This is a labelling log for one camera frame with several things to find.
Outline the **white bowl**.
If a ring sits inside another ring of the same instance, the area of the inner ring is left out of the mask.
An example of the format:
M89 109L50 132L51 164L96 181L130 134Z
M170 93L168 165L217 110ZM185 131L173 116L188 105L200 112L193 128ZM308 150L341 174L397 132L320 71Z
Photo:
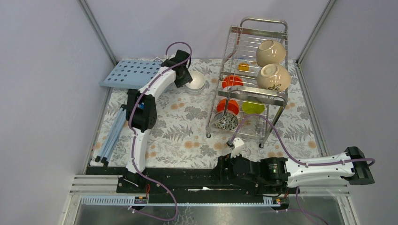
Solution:
M205 77L199 71L191 71L190 72L192 81L188 82L185 86L191 90L199 90L205 85Z
M193 95L200 94L205 88L205 82L189 82L184 85L185 90Z

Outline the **stainless steel dish rack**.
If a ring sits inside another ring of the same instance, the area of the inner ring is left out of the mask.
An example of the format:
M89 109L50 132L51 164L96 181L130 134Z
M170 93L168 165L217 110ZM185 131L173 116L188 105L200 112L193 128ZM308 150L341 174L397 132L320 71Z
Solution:
M277 123L288 101L288 91L264 90L258 88L257 73L261 68L257 65L255 54L257 47L265 40L271 39L288 47L288 24L284 20L266 19L262 17L244 17L239 25L229 28L223 59L220 65L218 83L215 89L210 118L207 123L206 137L214 132L222 132L215 123L224 115L218 113L216 107L221 99L237 101L241 106L244 102L256 102L265 105L264 117ZM250 71L239 71L239 63L250 65ZM243 86L222 88L222 81L229 75L241 77Z

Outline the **beige bowl with flower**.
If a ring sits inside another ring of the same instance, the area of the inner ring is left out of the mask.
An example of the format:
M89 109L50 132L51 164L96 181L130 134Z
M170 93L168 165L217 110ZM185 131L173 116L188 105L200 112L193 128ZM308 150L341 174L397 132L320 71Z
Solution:
M265 65L257 75L257 85L261 89L285 91L291 84L291 75L280 64Z

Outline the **white bowl front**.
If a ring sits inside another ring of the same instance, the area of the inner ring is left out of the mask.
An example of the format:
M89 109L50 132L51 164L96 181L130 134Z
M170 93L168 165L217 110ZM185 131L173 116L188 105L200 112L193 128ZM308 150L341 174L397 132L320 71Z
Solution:
M205 82L189 82L184 85L185 90L193 95L200 94L205 88Z

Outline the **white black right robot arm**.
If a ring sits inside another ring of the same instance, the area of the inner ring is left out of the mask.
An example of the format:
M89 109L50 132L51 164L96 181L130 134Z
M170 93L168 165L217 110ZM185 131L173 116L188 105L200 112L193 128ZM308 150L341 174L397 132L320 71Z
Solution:
M350 185L374 184L370 171L374 162L355 146L347 147L340 154L307 159L269 157L254 162L241 155L228 154L218 157L212 174L220 181L270 187L273 192L281 193L287 187L302 185L334 185L346 181Z

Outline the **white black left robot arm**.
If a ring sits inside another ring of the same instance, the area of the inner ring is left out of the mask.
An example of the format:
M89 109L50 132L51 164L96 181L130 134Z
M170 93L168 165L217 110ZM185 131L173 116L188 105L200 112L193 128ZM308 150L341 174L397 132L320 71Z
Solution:
M128 172L142 174L145 170L147 143L157 121L156 99L170 84L174 83L179 88L192 81L188 72L190 60L191 53L177 50L173 58L161 63L148 84L138 90L128 90L125 109L132 137L130 158L126 165Z

